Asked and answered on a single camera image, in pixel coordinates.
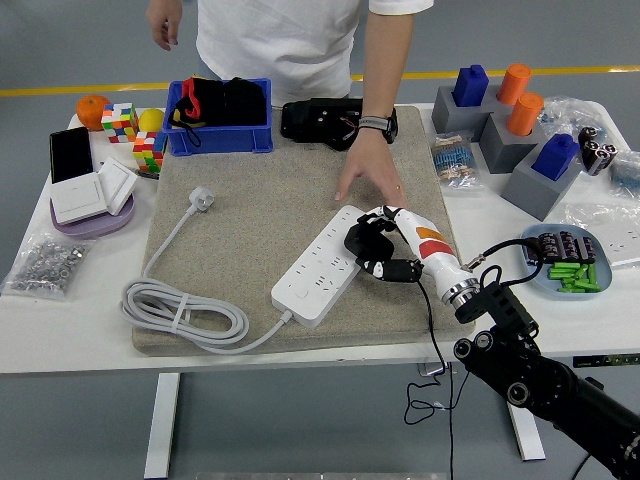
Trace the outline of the person's left hand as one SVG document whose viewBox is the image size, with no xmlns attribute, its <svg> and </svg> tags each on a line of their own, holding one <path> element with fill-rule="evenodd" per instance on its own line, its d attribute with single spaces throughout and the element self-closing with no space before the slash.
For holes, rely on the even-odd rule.
<svg viewBox="0 0 640 480">
<path fill-rule="evenodd" d="M 344 200 L 351 184 L 358 177 L 368 179 L 382 194 L 387 205 L 401 208 L 408 206 L 389 144 L 380 130 L 363 128 L 358 131 L 347 153 L 334 199 Z"/>
</svg>

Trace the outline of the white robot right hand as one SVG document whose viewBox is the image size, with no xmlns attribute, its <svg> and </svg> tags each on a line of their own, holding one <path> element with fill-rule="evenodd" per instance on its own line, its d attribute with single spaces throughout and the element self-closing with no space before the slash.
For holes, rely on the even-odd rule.
<svg viewBox="0 0 640 480">
<path fill-rule="evenodd" d="M 382 233 L 398 231 L 414 254 L 413 260 L 394 259 L 394 247 Z M 475 292 L 479 282 L 460 264 L 452 247 L 426 218 L 393 206 L 377 207 L 357 219 L 344 240 L 356 263 L 375 278 L 388 282 L 416 282 L 422 274 L 435 281 L 444 303 Z"/>
</svg>

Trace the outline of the person's right hand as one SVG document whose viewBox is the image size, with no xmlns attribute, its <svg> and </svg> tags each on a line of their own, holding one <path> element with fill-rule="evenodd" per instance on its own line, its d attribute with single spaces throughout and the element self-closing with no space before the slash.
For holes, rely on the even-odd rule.
<svg viewBox="0 0 640 480">
<path fill-rule="evenodd" d="M 150 0 L 146 18 L 151 36 L 157 46 L 170 51 L 178 45 L 179 26 L 182 20 L 181 0 Z"/>
</svg>

